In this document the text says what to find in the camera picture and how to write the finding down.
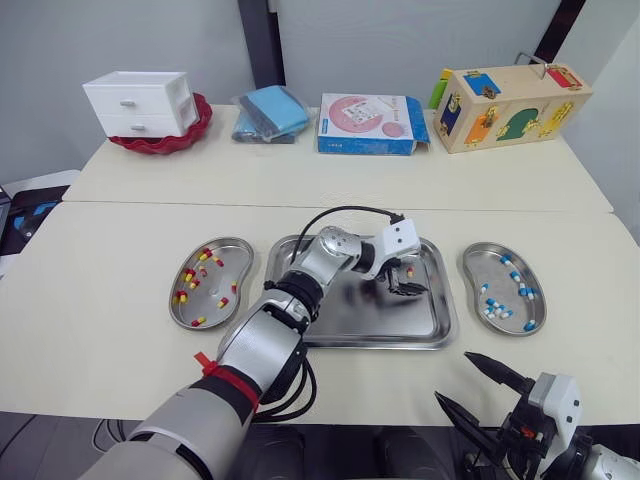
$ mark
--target floor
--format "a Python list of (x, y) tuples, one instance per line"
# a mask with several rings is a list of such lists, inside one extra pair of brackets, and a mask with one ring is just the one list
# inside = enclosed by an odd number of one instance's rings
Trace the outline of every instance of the floor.
[[(0, 412), (0, 451), (11, 437), (31, 418), (31, 415)], [(15, 437), (0, 457), (0, 479), (2, 480), (73, 480), (80, 477), (101, 453), (91, 445), (91, 437), (99, 420), (89, 418), (36, 416), (24, 430)], [(131, 432), (137, 422), (124, 422), (125, 433)], [(640, 459), (640, 425), (615, 427), (585, 427), (594, 437), (595, 443), (636, 459)], [(377, 454), (380, 439), (388, 439), (397, 433), (413, 432), (429, 445), (435, 453), (435, 462), (440, 474), (429, 473), (429, 469), (413, 468), (409, 444), (401, 444), (400, 467), (381, 465), (381, 455)], [(331, 480), (348, 478), (383, 478), (393, 468), (409, 469), (413, 474), (405, 478), (429, 478), (446, 480), (463, 478), (459, 469), (460, 459), (465, 453), (475, 452), (473, 447), (448, 427), (376, 427), (376, 426), (332, 426), (296, 425), (271, 426), (253, 425), (247, 436), (243, 450), (232, 468), (233, 480), (265, 478), (247, 473), (253, 471), (259, 462), (259, 454), (273, 459), (274, 452), (265, 453), (265, 445), (273, 444), (274, 435), (279, 439), (287, 437), (302, 439), (304, 458), (300, 468), (306, 480)], [(108, 449), (113, 445), (106, 430), (102, 428), (97, 436), (98, 445)], [(285, 452), (286, 458), (291, 452)], [(498, 472), (497, 478), (507, 478)]]

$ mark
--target blue cloth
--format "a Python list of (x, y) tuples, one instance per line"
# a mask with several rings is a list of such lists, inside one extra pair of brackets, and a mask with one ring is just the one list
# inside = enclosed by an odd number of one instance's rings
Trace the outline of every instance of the blue cloth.
[(304, 106), (279, 85), (254, 90), (238, 101), (266, 140), (302, 130), (309, 124)]
[[(238, 120), (233, 127), (233, 133), (231, 134), (236, 142), (243, 143), (267, 143), (256, 131), (256, 127), (251, 123), (251, 119), (245, 112), (240, 112)], [(296, 139), (295, 133), (285, 133), (279, 137), (273, 137), (269, 143), (294, 143)]]

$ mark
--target white table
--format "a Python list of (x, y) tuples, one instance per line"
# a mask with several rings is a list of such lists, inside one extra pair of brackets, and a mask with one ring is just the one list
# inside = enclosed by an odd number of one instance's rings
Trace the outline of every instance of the white table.
[[(140, 419), (199, 377), (192, 355), (215, 355), (224, 328), (192, 332), (170, 318), (176, 269), (208, 239), (237, 235), (256, 257), (244, 310), (261, 290), (271, 245), (317, 213), (306, 208), (122, 203), (58, 206), (0, 282), (0, 410)], [(460, 322), (444, 350), (313, 350), (316, 405), (298, 421), (449, 425), (438, 390), (498, 425), (516, 394), (481, 375), (466, 350), (537, 377), (577, 377), (584, 424), (640, 421), (639, 251), (613, 215), (413, 212), (440, 249)], [(374, 233), (365, 213), (328, 222)], [(519, 252), (540, 280), (547, 323), (536, 335), (505, 337), (474, 316), (460, 268), (476, 241)]]
[[(169, 156), (106, 141), (64, 200), (401, 210), (611, 212), (564, 139), (448, 155), (434, 132), (413, 155), (327, 155), (315, 128), (295, 145), (231, 140), (237, 109), (214, 106), (204, 140)], [(431, 114), (427, 115), (430, 123)]]

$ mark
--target red strap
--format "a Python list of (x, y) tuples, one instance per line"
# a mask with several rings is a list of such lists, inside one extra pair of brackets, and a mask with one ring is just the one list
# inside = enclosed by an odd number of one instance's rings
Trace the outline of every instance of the red strap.
[(229, 382), (237, 390), (240, 390), (244, 394), (244, 396), (247, 397), (251, 402), (253, 411), (255, 412), (256, 410), (258, 410), (258, 394), (240, 377), (231, 373), (229, 370), (225, 370), (224, 368), (216, 368), (211, 375)]
[(253, 406), (253, 411), (258, 410), (258, 394), (251, 388), (242, 378), (238, 377), (234, 373), (229, 370), (225, 370), (224, 368), (220, 368), (217, 362), (213, 362), (207, 358), (207, 356), (198, 352), (194, 355), (195, 359), (198, 361), (200, 365), (202, 365), (202, 375), (205, 377), (218, 377), (225, 382), (233, 385), (236, 390), (239, 390), (244, 394), (245, 397), (249, 399), (251, 405)]
[(212, 362), (207, 358), (207, 356), (198, 352), (194, 355), (194, 358), (198, 361), (200, 365), (202, 365), (202, 375), (208, 377), (213, 373), (213, 371), (218, 368), (218, 362)]

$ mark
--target black cable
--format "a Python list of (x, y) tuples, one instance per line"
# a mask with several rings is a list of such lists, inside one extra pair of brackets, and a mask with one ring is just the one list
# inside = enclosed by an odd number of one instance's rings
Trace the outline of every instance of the black cable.
[(339, 207), (330, 208), (329, 210), (325, 210), (324, 212), (319, 213), (318, 215), (313, 217), (313, 219), (309, 223), (307, 223), (307, 225), (302, 229), (302, 232), (300, 233), (300, 235), (298, 235), (298, 240), (296, 240), (296, 246), (293, 249), (293, 255), (291, 256), (291, 263), (293, 263), (296, 257), (298, 256), (298, 250), (300, 250), (300, 244), (302, 243), (302, 239), (307, 234), (307, 231), (309, 231), (309, 229), (313, 226), (313, 224), (316, 223), (318, 220), (320, 220), (322, 217), (329, 215), (330, 213), (340, 212), (343, 210), (358, 210), (363, 212), (372, 212), (372, 213), (379, 213), (381, 215), (387, 215), (391, 219), (392, 225), (394, 223), (404, 220), (404, 215), (393, 213), (393, 212), (390, 212), (389, 210), (384, 210), (382, 208), (365, 207), (362, 205), (341, 205)]
[(115, 443), (120, 443), (122, 440), (120, 440), (114, 433), (113, 430), (111, 430), (111, 420), (107, 419), (106, 420), (106, 424), (107, 424), (107, 433), (109, 434), (109, 436), (111, 437), (111, 440), (113, 440)]
[(287, 408), (289, 408), (293, 402), (295, 402), (298, 397), (300, 397), (300, 395), (302, 394), (302, 391), (304, 390), (304, 386), (307, 383), (307, 369), (305, 368), (304, 364), (302, 365), (302, 368), (300, 369), (302, 371), (302, 374), (300, 376), (300, 383), (298, 384), (298, 388), (296, 388), (296, 391), (293, 392), (293, 395), (291, 395), (286, 402), (282, 403), (281, 405), (278, 405), (277, 407), (273, 407), (270, 408), (269, 410), (263, 410), (262, 412), (258, 412), (255, 414), (255, 416), (253, 417), (253, 422), (255, 423), (262, 423), (262, 422), (270, 422), (271, 420), (269, 420), (268, 418), (275, 415), (276, 413), (280, 413), (284, 410), (286, 410)]
[(29, 420), (27, 420), (26, 422), (24, 422), (22, 424), (22, 426), (16, 430), (16, 433), (14, 433), (13, 435), (11, 435), (11, 438), (9, 439), (9, 441), (7, 443), (4, 444), (4, 447), (2, 447), (2, 450), (0, 450), (0, 458), (2, 458), (2, 455), (4, 455), (4, 453), (9, 449), (9, 446), (11, 446), (11, 444), (13, 443), (13, 441), (18, 438), (18, 435), (20, 435), (25, 428), (27, 428), (29, 426), (29, 424), (31, 422), (33, 422), (35, 420), (35, 418), (37, 417), (37, 415), (31, 415), (29, 417)]
[(118, 433), (120, 434), (120, 438), (122, 439), (123, 442), (125, 442), (127, 440), (127, 436), (124, 433), (124, 421), (116, 420), (116, 425), (118, 427)]
[(304, 359), (303, 366), (307, 370), (307, 373), (309, 374), (309, 379), (311, 380), (311, 395), (309, 396), (309, 400), (307, 400), (307, 403), (302, 408), (300, 408), (299, 410), (296, 410), (295, 412), (285, 413), (282, 415), (272, 415), (268, 417), (268, 420), (263, 419), (263, 420), (260, 420), (258, 423), (286, 422), (288, 420), (293, 420), (294, 418), (298, 418), (304, 415), (305, 413), (307, 413), (307, 411), (309, 411), (309, 409), (313, 406), (314, 402), (316, 401), (316, 395), (318, 393), (318, 384), (316, 383), (316, 376), (313, 373), (313, 368), (311, 368), (311, 364), (309, 363), (309, 360), (307, 360), (306, 358)]
[(98, 425), (96, 425), (96, 428), (93, 430), (93, 435), (91, 436), (91, 445), (100, 453), (107, 453), (104, 448), (98, 445), (98, 432), (100, 431), (100, 427), (104, 422), (104, 418), (98, 422)]

